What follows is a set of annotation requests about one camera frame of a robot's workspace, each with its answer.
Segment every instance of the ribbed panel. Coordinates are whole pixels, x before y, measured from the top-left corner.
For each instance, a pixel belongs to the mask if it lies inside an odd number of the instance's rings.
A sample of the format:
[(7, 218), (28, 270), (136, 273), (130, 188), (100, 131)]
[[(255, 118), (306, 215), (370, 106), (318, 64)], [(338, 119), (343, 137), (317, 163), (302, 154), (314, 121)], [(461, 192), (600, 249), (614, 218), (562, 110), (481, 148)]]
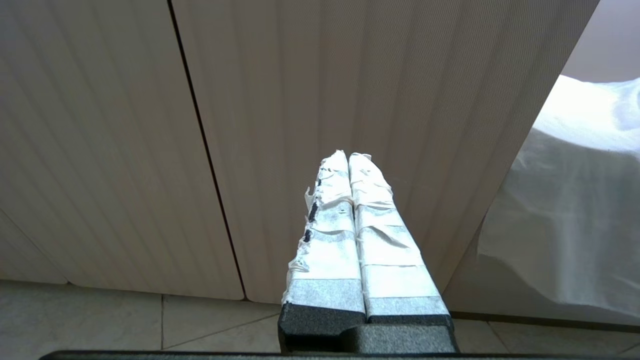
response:
[(166, 3), (0, 6), (0, 207), (74, 284), (241, 299)]
[(175, 1), (248, 298), (280, 299), (335, 149), (373, 155), (444, 287), (596, 4)]
[(0, 279), (54, 284), (67, 282), (1, 209)]

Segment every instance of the black baseboard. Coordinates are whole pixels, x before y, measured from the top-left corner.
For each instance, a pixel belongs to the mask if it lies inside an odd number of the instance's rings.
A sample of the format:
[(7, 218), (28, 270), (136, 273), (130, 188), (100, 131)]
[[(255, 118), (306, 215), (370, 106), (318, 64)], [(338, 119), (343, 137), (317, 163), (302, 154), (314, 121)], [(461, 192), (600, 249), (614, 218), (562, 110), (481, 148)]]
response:
[(621, 325), (616, 323), (582, 322), (582, 321), (576, 321), (576, 320), (531, 318), (528, 316), (465, 313), (463, 311), (451, 311), (451, 317), (454, 319), (479, 320), (479, 321), (485, 321), (485, 322), (525, 323), (527, 325), (573, 327), (578, 329), (634, 332), (634, 333), (640, 334), (640, 326)]

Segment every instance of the tile floor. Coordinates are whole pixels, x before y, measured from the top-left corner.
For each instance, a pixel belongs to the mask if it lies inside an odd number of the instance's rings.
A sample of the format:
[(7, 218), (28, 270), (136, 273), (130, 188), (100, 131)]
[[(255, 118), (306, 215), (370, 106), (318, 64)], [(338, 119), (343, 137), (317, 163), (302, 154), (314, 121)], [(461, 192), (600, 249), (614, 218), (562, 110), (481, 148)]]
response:
[[(0, 281), (0, 359), (62, 349), (278, 352), (280, 306)], [(640, 357), (640, 334), (455, 320), (463, 352)]]

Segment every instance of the white cloth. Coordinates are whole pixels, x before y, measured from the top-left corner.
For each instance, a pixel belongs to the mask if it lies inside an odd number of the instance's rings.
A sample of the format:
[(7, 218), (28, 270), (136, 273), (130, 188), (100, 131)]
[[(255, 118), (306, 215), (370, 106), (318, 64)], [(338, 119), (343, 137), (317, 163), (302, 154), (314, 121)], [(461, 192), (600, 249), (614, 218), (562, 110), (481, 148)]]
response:
[(493, 202), (478, 253), (565, 304), (640, 316), (640, 79), (560, 76)]

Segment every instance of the floor tile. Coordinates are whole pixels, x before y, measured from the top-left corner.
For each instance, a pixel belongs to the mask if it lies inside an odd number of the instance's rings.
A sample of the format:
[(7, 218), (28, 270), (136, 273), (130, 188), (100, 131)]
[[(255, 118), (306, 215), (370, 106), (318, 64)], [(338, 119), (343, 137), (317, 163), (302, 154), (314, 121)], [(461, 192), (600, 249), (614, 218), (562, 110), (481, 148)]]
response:
[(633, 357), (634, 359), (640, 359), (640, 344), (626, 350), (620, 354), (621, 357)]
[(460, 352), (485, 354), (508, 352), (486, 322), (454, 319), (453, 324)]
[(163, 306), (165, 348), (280, 312), (275, 304), (172, 295), (164, 296)]
[(157, 294), (0, 281), (0, 359), (55, 350), (158, 350)]
[(190, 341), (168, 351), (280, 352), (278, 315)]
[(489, 323), (507, 349), (517, 354), (616, 355), (640, 343), (640, 334), (547, 327), (519, 323)]

